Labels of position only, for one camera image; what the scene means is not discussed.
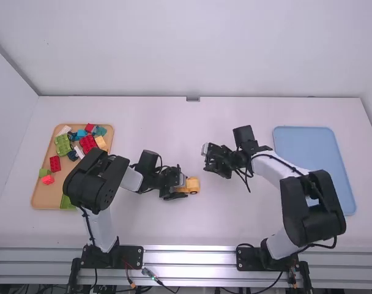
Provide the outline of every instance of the wooden tray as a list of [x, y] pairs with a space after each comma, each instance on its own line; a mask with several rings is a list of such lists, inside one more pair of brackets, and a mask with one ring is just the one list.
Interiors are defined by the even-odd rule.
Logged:
[[[84, 129], [86, 124], [59, 124], [54, 128], [53, 135], [47, 148], [45, 159], [43, 160], [42, 168], [50, 169], [50, 157], [57, 155], [56, 145], [54, 144], [54, 138], [58, 132], [65, 126], [68, 125], [72, 128], [72, 132], [77, 132], [79, 129]], [[109, 124], [99, 124], [99, 126], [104, 127], [107, 130], [106, 135], [103, 137], [107, 144], [108, 151], [111, 148], [111, 142], [113, 141], [114, 129]], [[78, 141], [72, 142], [72, 146], [79, 146]], [[52, 173], [54, 178], [54, 183], [50, 185], [45, 185], [41, 179], [38, 177], [37, 184], [35, 185], [34, 193], [31, 197], [31, 206], [35, 209], [60, 209], [62, 200], [62, 185], [66, 176], [72, 171], [80, 159], [76, 161], [71, 161], [67, 156], [60, 157], [61, 170], [56, 173]]]

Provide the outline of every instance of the blue tray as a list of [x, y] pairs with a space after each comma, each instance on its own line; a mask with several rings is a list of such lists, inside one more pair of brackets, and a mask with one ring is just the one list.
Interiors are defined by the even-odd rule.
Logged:
[[[356, 212], [356, 203], [346, 175], [334, 132], [328, 127], [280, 126], [273, 131], [276, 153], [298, 167], [330, 173], [345, 215]], [[308, 206], [318, 204], [307, 200]]]

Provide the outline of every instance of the metal frame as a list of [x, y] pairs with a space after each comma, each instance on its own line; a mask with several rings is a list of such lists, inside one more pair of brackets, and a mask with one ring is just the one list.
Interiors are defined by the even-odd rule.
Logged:
[[[144, 246], [144, 265], [168, 286], [266, 287], [276, 272], [239, 272], [234, 246]], [[372, 249], [310, 249], [299, 255], [310, 266], [314, 288], [372, 289]], [[0, 248], [0, 283], [66, 284], [81, 248]], [[98, 284], [128, 285], [122, 269], [98, 269]], [[136, 285], [156, 285], [130, 271]], [[286, 288], [283, 274], [276, 287]], [[94, 270], [82, 269], [79, 284], [92, 284]]]

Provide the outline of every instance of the green lego brick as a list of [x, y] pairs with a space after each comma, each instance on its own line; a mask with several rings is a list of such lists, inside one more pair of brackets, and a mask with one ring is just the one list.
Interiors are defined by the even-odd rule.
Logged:
[[55, 138], [54, 138], [54, 143], [55, 143], [56, 145], [58, 145], [58, 144], [66, 144], [66, 143], [69, 144], [69, 137], [68, 137], [68, 134], [62, 134], [62, 135], [60, 135], [60, 136], [58, 136], [58, 137], [55, 137]]
[[76, 206], [72, 205], [70, 199], [65, 194], [62, 195], [61, 204], [59, 205], [60, 209], [67, 210], [76, 210]]
[[67, 144], [57, 144], [56, 151], [59, 156], [65, 156], [68, 152], [71, 152], [73, 149], [70, 146], [70, 143]]
[[43, 178], [44, 176], [51, 175], [51, 170], [48, 170], [47, 168], [41, 168], [39, 170], [39, 178]]

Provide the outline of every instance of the yellow lego brick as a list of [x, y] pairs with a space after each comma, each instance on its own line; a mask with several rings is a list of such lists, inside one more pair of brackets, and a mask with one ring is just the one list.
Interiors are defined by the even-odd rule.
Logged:
[[200, 191], [199, 179], [195, 176], [191, 176], [190, 178], [186, 179], [185, 186], [175, 188], [175, 191], [188, 194], [197, 194]]
[[107, 145], [106, 145], [105, 139], [103, 139], [102, 136], [96, 137], [95, 142], [100, 149], [107, 151]]

